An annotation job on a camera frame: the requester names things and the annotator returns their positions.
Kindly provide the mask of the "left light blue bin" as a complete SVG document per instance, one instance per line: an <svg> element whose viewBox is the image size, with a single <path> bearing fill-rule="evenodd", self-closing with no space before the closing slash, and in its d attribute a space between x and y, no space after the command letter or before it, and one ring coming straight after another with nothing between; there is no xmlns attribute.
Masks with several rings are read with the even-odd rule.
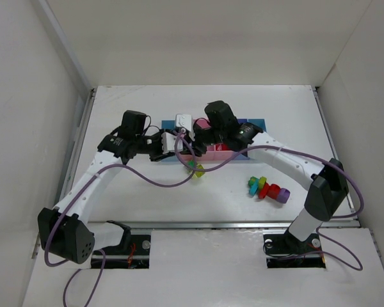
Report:
<svg viewBox="0 0 384 307"><path fill-rule="evenodd" d="M174 130L175 129L175 121L174 120L162 120L161 121L161 128L167 129L167 130ZM171 157L167 157L161 161L162 163L170 163L170 162L177 162L177 158L175 155Z"/></svg>

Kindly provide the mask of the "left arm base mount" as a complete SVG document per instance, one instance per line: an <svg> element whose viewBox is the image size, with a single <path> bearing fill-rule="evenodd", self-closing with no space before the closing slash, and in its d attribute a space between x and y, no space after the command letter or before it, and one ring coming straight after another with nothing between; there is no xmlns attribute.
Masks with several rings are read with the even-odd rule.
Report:
<svg viewBox="0 0 384 307"><path fill-rule="evenodd" d="M150 234L132 234L129 243L104 248L105 269L148 269L150 266Z"/></svg>

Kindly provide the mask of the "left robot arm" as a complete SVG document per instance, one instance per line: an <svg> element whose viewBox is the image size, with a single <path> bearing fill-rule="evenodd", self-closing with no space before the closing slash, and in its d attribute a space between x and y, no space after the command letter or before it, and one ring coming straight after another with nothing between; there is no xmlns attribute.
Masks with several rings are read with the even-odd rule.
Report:
<svg viewBox="0 0 384 307"><path fill-rule="evenodd" d="M93 208L109 183L126 168L138 154L147 154L151 161L170 156L174 150L175 134L160 129L145 134L147 115L126 111L120 126L107 134L97 147L95 156L84 175L52 209L44 208L38 215L38 227L45 263L52 267L50 255L64 262L85 262L93 251L103 248L125 248L131 229L123 224L107 221L89 227Z"/></svg>

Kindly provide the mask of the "green yellow red lego stack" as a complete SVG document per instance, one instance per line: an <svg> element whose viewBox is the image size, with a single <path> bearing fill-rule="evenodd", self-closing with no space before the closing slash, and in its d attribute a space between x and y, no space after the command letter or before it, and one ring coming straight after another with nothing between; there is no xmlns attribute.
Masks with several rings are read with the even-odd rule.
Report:
<svg viewBox="0 0 384 307"><path fill-rule="evenodd" d="M188 161L185 169L189 178L201 178L205 175L204 167L194 161Z"/></svg>

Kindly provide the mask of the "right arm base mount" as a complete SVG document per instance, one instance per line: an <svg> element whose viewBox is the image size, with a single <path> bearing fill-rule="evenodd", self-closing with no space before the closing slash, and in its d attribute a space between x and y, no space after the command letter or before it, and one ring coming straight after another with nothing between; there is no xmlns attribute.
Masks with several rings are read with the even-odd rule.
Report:
<svg viewBox="0 0 384 307"><path fill-rule="evenodd" d="M263 235L263 252L268 269L325 269L324 257L319 253L321 241L312 233L304 242L290 233Z"/></svg>

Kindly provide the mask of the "large pink bin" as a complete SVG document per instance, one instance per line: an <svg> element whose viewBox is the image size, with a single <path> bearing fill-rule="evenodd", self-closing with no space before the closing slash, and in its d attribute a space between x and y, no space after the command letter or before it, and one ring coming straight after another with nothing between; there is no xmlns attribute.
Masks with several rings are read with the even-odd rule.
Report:
<svg viewBox="0 0 384 307"><path fill-rule="evenodd" d="M195 133L195 140L192 141L188 132L184 134L183 139L188 143L191 149L183 143L183 150L180 152L182 155L191 155L193 152L196 158L201 158L207 153L207 147L212 146L214 138L212 134L212 127L206 118L193 119L193 128Z"/></svg>

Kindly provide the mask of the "aluminium rail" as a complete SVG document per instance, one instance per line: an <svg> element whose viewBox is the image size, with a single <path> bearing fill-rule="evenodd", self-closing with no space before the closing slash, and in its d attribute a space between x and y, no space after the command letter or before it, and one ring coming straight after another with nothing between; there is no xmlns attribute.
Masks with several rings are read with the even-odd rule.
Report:
<svg viewBox="0 0 384 307"><path fill-rule="evenodd" d="M130 226L134 229L155 229L155 230L224 230L224 229L284 229L289 227L289 222L174 222L174 221L119 221L119 223ZM358 220L340 220L323 223L324 228L360 228Z"/></svg>

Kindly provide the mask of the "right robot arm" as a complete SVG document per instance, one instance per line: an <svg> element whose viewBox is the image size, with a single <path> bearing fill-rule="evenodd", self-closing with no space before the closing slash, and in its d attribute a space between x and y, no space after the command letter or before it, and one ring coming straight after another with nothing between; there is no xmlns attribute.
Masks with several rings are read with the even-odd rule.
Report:
<svg viewBox="0 0 384 307"><path fill-rule="evenodd" d="M192 144L196 155L204 154L209 145L224 144L234 152L277 169L307 191L304 208L285 231L288 242L305 242L317 227L334 216L349 192L340 161L321 162L311 155L284 148L261 127L250 122L239 123L222 100L209 103L204 111L208 126L193 124Z"/></svg>

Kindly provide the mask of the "red legos in bin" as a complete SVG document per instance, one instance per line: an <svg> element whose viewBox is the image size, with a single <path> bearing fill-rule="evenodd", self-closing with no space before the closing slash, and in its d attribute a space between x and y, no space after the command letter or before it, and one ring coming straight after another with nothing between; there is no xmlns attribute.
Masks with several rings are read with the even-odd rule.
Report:
<svg viewBox="0 0 384 307"><path fill-rule="evenodd" d="M215 146L216 151L229 151L226 144L218 144Z"/></svg>

